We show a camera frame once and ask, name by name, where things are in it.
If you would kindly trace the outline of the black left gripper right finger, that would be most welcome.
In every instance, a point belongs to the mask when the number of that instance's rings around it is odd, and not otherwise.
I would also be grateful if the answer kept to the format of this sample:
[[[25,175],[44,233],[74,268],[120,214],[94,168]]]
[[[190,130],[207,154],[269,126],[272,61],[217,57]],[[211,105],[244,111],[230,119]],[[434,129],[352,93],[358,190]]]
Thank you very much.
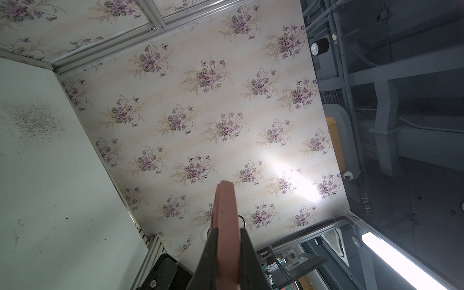
[[[241,290],[272,290],[245,228],[240,229],[239,285]]]

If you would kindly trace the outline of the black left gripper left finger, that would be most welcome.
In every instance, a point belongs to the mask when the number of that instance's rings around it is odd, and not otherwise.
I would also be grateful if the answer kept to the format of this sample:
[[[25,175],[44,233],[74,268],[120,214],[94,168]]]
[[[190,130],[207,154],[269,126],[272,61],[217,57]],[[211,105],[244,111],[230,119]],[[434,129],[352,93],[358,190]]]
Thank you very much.
[[[210,230],[203,253],[187,290],[215,290],[218,279],[218,228]]]

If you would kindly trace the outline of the phone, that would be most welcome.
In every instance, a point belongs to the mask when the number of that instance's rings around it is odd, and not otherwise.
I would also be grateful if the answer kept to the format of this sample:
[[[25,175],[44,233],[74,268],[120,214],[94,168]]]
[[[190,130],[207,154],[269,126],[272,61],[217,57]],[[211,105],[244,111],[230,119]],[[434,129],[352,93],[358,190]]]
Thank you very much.
[[[221,181],[216,187],[213,205],[213,229],[217,237],[218,290],[239,288],[240,229],[234,184]]]

